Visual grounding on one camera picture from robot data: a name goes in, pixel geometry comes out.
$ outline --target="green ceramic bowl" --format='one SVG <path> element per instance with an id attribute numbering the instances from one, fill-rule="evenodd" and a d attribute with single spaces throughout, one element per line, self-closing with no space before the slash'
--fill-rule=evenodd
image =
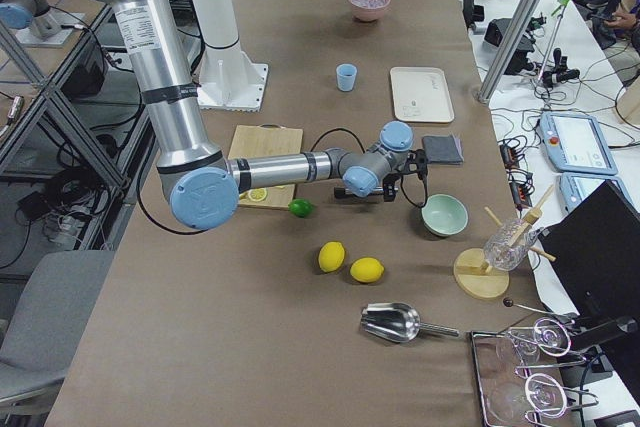
<path id="1" fill-rule="evenodd" d="M 450 195 L 430 195 L 427 205 L 422 208 L 425 227 L 440 237 L 462 232 L 468 220 L 467 209 L 462 202 Z"/>

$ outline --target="robotic arm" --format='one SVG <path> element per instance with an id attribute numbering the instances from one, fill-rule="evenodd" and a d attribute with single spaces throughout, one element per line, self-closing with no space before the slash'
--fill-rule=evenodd
<path id="1" fill-rule="evenodd" d="M 364 154 L 342 149 L 257 159 L 225 160 L 200 115 L 196 86 L 182 50 L 169 0 L 101 0 L 115 13 L 161 155 L 157 169 L 174 216 L 210 229 L 235 212 L 250 188 L 342 177 L 365 197 L 404 166 L 413 143 L 402 122 L 384 126 Z"/>
<path id="2" fill-rule="evenodd" d="M 0 0 L 0 19 L 11 29 L 26 29 L 40 39 L 60 32 L 47 0 Z"/>

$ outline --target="white desk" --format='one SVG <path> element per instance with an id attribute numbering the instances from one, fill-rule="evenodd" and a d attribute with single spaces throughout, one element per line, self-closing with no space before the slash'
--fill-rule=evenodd
<path id="1" fill-rule="evenodd" d="M 475 0 L 476 5 L 482 5 L 485 9 L 485 21 L 477 24 L 477 33 L 474 34 L 470 31 L 470 39 L 481 77 L 486 74 L 497 50 L 497 48 L 484 42 L 484 32 L 487 24 L 492 19 L 512 17 L 517 2 L 518 0 Z M 557 0 L 541 0 L 535 10 L 534 16 L 538 17 L 542 13 L 547 18 L 547 24 L 545 25 L 545 35 L 536 40 L 536 46 L 539 50 L 529 55 L 531 61 L 542 61 L 542 53 L 547 48 L 547 43 L 555 24 L 555 17 L 552 18 L 551 13 L 557 6 Z M 542 31 L 539 30 L 536 34 L 541 35 Z M 570 69 L 580 69 L 581 79 L 587 81 L 589 79 L 601 80 L 587 82 L 586 85 L 581 87 L 578 83 L 565 83 L 554 88 L 554 94 L 559 92 L 566 94 L 566 100 L 559 103 L 571 103 L 571 105 L 560 106 L 556 104 L 553 109 L 573 108 L 595 116 L 600 121 L 609 145 L 628 143 L 631 139 L 623 132 L 633 138 L 640 138 L 640 131 L 621 123 L 612 109 L 600 110 L 613 106 L 613 101 L 610 99 L 616 97 L 622 84 L 613 72 L 609 62 L 605 60 L 602 50 L 593 39 L 591 32 L 573 4 L 569 4 L 565 10 L 555 47 L 560 47 L 562 54 L 568 57 L 567 63 Z M 530 82 L 523 80 L 521 76 L 503 76 L 489 103 L 489 108 L 492 112 L 499 114 L 494 115 L 494 128 L 497 139 L 524 135 L 527 137 L 529 144 L 533 144 L 534 134 L 527 132 L 526 129 L 531 129 L 535 125 L 540 116 L 539 111 L 543 106 L 544 102 L 534 96 Z M 640 155 L 637 149 L 624 149 L 614 150 L 613 156 L 618 166 L 618 176 L 625 183 L 631 195 L 631 200 L 637 208 L 640 206 L 640 177 L 637 175 L 640 169 Z M 534 202 L 542 196 L 549 185 L 558 184 L 560 174 L 553 170 L 551 163 L 541 149 L 532 148 L 526 151 L 525 167 L 534 174 L 533 180 L 536 186 L 536 192 L 532 196 Z M 555 194 L 544 204 L 543 211 L 543 216 L 536 226 L 556 224 L 566 215 L 561 194 L 557 189 Z M 538 291 L 543 302 L 556 312 L 575 311 L 575 307 L 560 285 L 548 261 L 542 259 L 535 274 Z M 599 418 L 624 410 L 635 409 L 640 411 L 640 407 L 615 373 L 612 378 L 589 384 L 587 388 L 598 395 L 600 404 L 596 407 L 585 409 L 586 419 Z"/>

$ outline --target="gray chair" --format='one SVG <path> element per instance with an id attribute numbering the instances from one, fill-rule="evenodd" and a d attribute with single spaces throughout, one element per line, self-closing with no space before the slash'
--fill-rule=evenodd
<path id="1" fill-rule="evenodd" d="M 49 412 L 113 254 L 56 252 L 38 263 L 0 345 L 0 418 Z"/>

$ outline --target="wooden cutting board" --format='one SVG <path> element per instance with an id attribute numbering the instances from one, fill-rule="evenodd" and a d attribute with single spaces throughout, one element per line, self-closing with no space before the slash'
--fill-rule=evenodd
<path id="1" fill-rule="evenodd" d="M 302 129 L 238 125 L 233 134 L 228 158 L 251 159 L 271 155 L 297 154 L 302 148 Z M 267 187 L 267 198 L 254 202 L 240 199 L 240 205 L 264 209 L 287 209 L 295 195 L 295 185 Z"/>

